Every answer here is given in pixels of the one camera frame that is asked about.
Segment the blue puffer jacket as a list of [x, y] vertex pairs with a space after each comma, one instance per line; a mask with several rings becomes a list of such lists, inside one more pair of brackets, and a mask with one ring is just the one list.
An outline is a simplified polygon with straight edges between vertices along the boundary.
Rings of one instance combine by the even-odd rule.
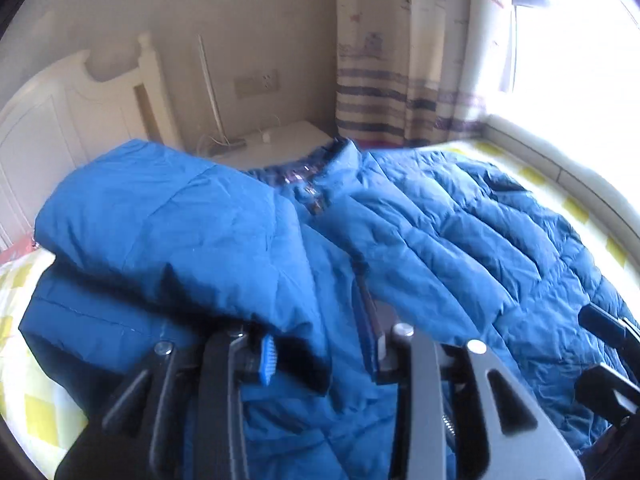
[[54, 260], [20, 330], [87, 415], [160, 341], [224, 318], [276, 337], [278, 374], [242, 392], [255, 479], [386, 475], [395, 389], [363, 364], [358, 274], [434, 339], [485, 341], [575, 452], [608, 430], [574, 385], [623, 364], [578, 313], [629, 308], [570, 222], [488, 162], [342, 141], [242, 172], [131, 141], [58, 185], [35, 238]]

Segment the yellow white checked bedsheet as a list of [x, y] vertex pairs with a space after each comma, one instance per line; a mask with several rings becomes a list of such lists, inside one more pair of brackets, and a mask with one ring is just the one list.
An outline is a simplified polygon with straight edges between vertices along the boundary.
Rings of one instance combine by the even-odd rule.
[[[567, 218], [631, 312], [639, 314], [639, 259], [604, 225], [600, 205], [587, 203], [587, 189], [580, 182], [555, 164], [537, 169], [488, 141], [450, 142], [438, 148], [496, 165], [531, 190], [539, 203]], [[18, 330], [38, 278], [52, 261], [51, 254], [35, 248], [30, 235], [1, 254], [1, 415], [48, 479], [86, 424], [66, 391], [40, 370]]]

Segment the white nightstand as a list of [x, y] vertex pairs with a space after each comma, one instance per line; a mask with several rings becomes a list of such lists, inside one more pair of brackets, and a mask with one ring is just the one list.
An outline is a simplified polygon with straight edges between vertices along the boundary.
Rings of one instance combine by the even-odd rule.
[[239, 148], [212, 159], [239, 170], [264, 168], [300, 159], [331, 141], [332, 136], [303, 120], [250, 133]]

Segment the white wooden headboard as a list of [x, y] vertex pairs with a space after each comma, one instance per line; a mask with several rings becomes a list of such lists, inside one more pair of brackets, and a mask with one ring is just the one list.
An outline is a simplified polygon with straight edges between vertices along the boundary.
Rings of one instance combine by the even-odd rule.
[[29, 233], [55, 187], [90, 160], [132, 139], [183, 147], [151, 34], [138, 43], [126, 73], [94, 79], [81, 50], [40, 70], [2, 108], [2, 248]]

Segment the striped patterned curtain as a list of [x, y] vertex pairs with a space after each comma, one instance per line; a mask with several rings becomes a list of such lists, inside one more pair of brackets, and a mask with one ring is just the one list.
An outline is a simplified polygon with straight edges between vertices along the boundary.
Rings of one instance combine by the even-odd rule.
[[420, 146], [475, 138], [509, 63], [512, 0], [336, 0], [341, 136]]

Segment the white wall conduit strip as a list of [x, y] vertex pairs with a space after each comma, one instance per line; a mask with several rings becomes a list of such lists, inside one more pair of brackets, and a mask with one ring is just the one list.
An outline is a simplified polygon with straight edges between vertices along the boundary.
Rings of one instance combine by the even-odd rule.
[[200, 59], [201, 71], [208, 97], [209, 107], [213, 113], [215, 123], [215, 133], [212, 136], [212, 140], [215, 147], [212, 149], [214, 156], [222, 154], [232, 153], [242, 150], [246, 147], [246, 141], [244, 139], [230, 140], [227, 136], [226, 129], [224, 128], [224, 122], [222, 121], [220, 107], [213, 84], [212, 75], [210, 74], [208, 58], [206, 54], [204, 39], [201, 35], [196, 36], [198, 40], [198, 58]]

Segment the beige wall socket panel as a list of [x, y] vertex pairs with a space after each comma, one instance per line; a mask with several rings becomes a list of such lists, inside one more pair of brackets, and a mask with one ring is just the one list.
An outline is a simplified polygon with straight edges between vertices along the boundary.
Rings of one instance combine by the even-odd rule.
[[280, 77], [278, 70], [258, 70], [234, 80], [234, 91], [238, 99], [247, 99], [252, 96], [263, 96], [267, 93], [280, 90]]

